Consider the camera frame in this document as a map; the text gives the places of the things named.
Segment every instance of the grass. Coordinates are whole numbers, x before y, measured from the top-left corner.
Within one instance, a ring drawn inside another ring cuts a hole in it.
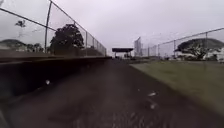
[[[223,65],[152,62],[133,66],[224,116]]]

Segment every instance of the road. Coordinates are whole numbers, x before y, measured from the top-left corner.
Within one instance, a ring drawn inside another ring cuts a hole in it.
[[[119,60],[5,110],[13,128],[223,128],[223,119]]]

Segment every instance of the green tree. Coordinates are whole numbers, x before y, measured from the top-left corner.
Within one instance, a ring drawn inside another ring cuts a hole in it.
[[[34,45],[33,44],[27,44],[27,51],[28,52],[35,52]]]
[[[40,43],[36,43],[33,46],[34,46],[35,52],[39,52],[39,50],[42,48]]]
[[[220,52],[224,43],[212,38],[199,38],[181,43],[175,52],[191,54],[201,60],[207,53]]]
[[[51,40],[51,53],[60,54],[78,54],[83,48],[84,39],[75,24],[66,24],[63,28],[57,29],[55,36]]]

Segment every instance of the fence post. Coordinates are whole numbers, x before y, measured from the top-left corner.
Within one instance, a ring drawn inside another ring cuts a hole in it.
[[[205,33],[205,39],[206,39],[206,58],[208,58],[208,32]]]
[[[52,1],[50,0],[50,5],[49,5],[49,10],[47,14],[47,21],[46,21],[46,26],[45,26],[45,42],[44,42],[44,52],[47,53],[47,36],[48,36],[48,25],[49,25],[49,20],[50,20],[50,14],[51,14],[51,6],[52,6]]]
[[[150,50],[150,48],[149,48],[149,46],[148,46],[148,57],[150,56],[150,51],[149,51],[149,50]]]
[[[160,45],[158,44],[158,57],[160,57]]]
[[[95,40],[95,38],[93,38],[93,40],[92,40],[93,48],[96,49],[95,46],[94,46],[94,42],[95,42],[94,40]]]
[[[86,56],[88,55],[88,54],[87,54],[87,50],[88,50],[88,49],[87,49],[87,42],[88,42],[88,32],[86,31],[86,44],[85,44]]]
[[[174,58],[176,58],[176,40],[173,41],[174,43],[174,50],[173,50],[173,54],[174,54]]]

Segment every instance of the sky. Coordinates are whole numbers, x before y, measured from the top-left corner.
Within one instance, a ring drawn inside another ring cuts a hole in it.
[[[54,0],[107,48],[145,45],[224,27],[223,0]]]
[[[133,42],[138,37],[142,37],[144,46],[153,46],[224,27],[223,0],[54,0],[54,2],[101,42],[109,53],[112,47],[133,47]],[[1,7],[45,24],[48,0],[4,0]],[[59,10],[52,8],[51,27],[58,28],[72,22]],[[18,36],[20,28],[12,25],[17,19],[0,13],[2,23],[0,28],[1,30],[4,28],[4,31],[0,31],[0,38],[9,35]],[[32,30],[37,30],[29,36],[29,40],[40,39],[39,37],[44,35],[43,28],[35,24],[27,26],[30,27],[24,28],[22,33],[30,32],[31,27]],[[211,36],[217,35],[219,37],[224,35],[224,30],[211,34]]]

